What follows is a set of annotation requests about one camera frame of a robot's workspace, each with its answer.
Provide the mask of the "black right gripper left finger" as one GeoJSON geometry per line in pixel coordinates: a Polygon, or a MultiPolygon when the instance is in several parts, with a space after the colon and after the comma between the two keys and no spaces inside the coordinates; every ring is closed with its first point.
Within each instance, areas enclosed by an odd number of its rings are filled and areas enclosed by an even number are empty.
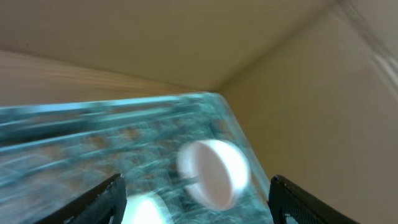
{"type": "Polygon", "coordinates": [[[36,224],[121,224],[126,204],[124,177],[114,174],[36,224]]]}

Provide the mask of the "white cup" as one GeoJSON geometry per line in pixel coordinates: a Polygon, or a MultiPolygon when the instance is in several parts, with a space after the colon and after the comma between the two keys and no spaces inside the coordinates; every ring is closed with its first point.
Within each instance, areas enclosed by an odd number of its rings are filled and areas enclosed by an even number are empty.
{"type": "Polygon", "coordinates": [[[174,224],[165,202],[154,192],[127,197],[121,224],[174,224]]]}

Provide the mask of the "pink bowl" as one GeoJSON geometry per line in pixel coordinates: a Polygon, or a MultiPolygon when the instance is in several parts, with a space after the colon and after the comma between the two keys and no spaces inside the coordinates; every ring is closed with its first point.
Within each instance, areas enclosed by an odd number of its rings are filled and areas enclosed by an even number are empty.
{"type": "Polygon", "coordinates": [[[249,161],[230,141],[205,139],[183,144],[176,160],[178,174],[192,179],[185,190],[200,205],[224,211],[234,207],[251,180],[249,161]]]}

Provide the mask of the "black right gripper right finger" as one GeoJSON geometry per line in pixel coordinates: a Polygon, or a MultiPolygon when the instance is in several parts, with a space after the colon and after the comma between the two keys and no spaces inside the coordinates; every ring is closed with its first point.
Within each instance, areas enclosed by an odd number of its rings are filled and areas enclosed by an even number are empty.
{"type": "Polygon", "coordinates": [[[268,205],[274,223],[358,224],[282,175],[271,179],[268,205]]]}

